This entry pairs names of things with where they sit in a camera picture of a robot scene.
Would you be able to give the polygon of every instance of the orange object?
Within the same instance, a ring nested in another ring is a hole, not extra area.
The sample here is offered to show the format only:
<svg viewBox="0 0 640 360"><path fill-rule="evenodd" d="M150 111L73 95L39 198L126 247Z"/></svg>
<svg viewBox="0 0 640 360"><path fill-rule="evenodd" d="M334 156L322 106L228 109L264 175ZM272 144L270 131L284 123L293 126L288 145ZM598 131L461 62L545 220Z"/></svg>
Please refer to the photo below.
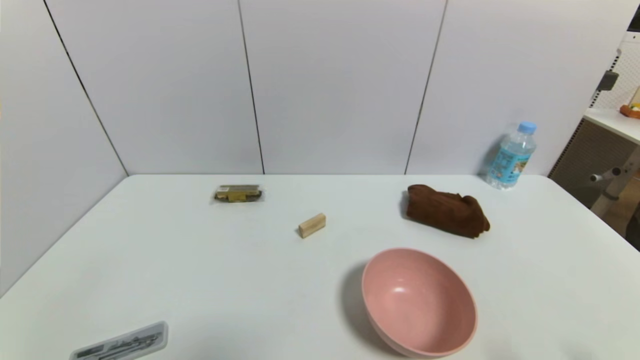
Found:
<svg viewBox="0 0 640 360"><path fill-rule="evenodd" d="M626 117L640 119L640 111L631 110L629 105L620 106L620 113Z"/></svg>

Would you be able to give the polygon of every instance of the plastic bottle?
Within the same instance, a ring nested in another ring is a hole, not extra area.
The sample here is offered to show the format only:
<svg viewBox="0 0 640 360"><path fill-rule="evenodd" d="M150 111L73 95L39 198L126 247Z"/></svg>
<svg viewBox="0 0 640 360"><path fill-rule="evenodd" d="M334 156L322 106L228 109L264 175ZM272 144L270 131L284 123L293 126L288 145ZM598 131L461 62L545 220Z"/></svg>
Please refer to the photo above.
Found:
<svg viewBox="0 0 640 360"><path fill-rule="evenodd" d="M502 141L486 176L489 185L500 190L508 190L516 185L531 154L536 150L536 142L533 141L536 128L536 124L523 121L518 131Z"/></svg>

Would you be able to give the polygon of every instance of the wooden block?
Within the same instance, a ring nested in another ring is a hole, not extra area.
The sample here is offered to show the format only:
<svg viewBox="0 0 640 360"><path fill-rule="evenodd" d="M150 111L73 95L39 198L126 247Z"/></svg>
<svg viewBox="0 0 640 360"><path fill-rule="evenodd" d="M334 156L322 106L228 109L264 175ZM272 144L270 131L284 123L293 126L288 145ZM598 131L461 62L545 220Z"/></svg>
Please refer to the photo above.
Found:
<svg viewBox="0 0 640 360"><path fill-rule="evenodd" d="M320 213L300 224L298 226L298 231L300 232L300 236L302 236L302 238L304 239L314 232L322 229L325 225L326 216L323 213Z"/></svg>
<svg viewBox="0 0 640 360"><path fill-rule="evenodd" d="M631 104L637 104L639 102L640 102L640 86L638 87L638 89L636 89L636 93L631 98L631 101L629 101L629 106L631 106Z"/></svg>

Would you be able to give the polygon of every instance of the bowl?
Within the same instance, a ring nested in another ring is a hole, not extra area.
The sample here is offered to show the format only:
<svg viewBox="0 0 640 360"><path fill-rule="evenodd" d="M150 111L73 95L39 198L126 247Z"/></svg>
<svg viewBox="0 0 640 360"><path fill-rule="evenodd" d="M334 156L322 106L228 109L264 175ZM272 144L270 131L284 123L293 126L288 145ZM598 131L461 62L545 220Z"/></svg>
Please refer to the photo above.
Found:
<svg viewBox="0 0 640 360"><path fill-rule="evenodd" d="M376 332L416 359L451 355L476 332L473 296L442 261L413 249L375 255L362 275L362 296Z"/></svg>

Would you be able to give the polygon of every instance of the brown towel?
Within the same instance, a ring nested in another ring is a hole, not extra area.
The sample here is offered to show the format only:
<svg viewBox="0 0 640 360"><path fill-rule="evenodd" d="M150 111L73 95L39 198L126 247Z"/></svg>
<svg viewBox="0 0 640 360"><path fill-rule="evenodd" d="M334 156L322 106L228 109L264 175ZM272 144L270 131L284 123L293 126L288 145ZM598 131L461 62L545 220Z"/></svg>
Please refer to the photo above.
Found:
<svg viewBox="0 0 640 360"><path fill-rule="evenodd" d="M467 238L489 231L489 220L471 196L437 192L426 185L411 185L408 191L406 216L418 222Z"/></svg>

